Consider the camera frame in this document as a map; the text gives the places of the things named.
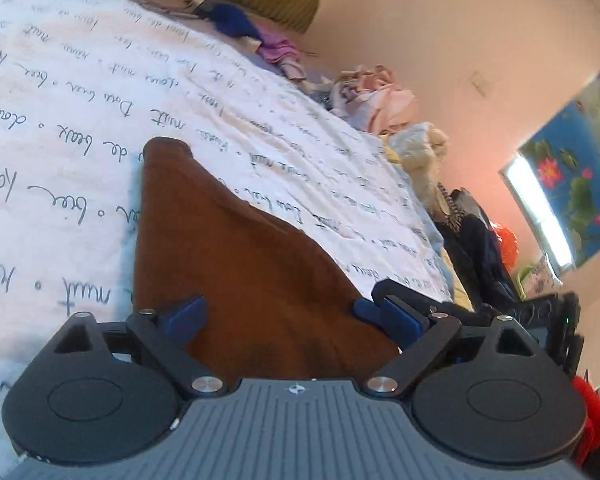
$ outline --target purple cloth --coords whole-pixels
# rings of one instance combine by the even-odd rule
[[[293,56],[294,59],[299,59],[298,50],[288,37],[257,25],[255,27],[262,38],[262,44],[256,52],[267,62],[277,63],[285,56]]]

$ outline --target silver screw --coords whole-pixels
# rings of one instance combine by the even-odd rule
[[[398,383],[391,377],[371,377],[366,387],[379,394],[388,394],[398,389]]]
[[[222,381],[217,377],[202,376],[193,381],[191,387],[201,394],[214,394],[222,388]]]

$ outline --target bed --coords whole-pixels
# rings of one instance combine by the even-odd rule
[[[130,0],[0,0],[0,404],[72,313],[131,312],[154,136],[184,140],[238,197],[302,229],[363,295],[388,276],[450,299],[379,139]],[[0,474],[13,460],[0,423]]]

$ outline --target ribbed gray panel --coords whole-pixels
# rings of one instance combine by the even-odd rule
[[[193,402],[170,436],[133,458],[83,468],[26,459],[7,480],[584,478],[566,461],[526,471],[467,464],[433,447],[395,402],[363,397],[350,381],[300,381],[302,393],[296,384],[244,380],[234,394]]]

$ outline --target fluorescent light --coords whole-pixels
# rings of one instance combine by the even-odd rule
[[[528,215],[542,231],[555,262],[560,268],[569,265],[572,262],[571,249],[529,163],[523,157],[516,156],[506,170],[506,177]]]

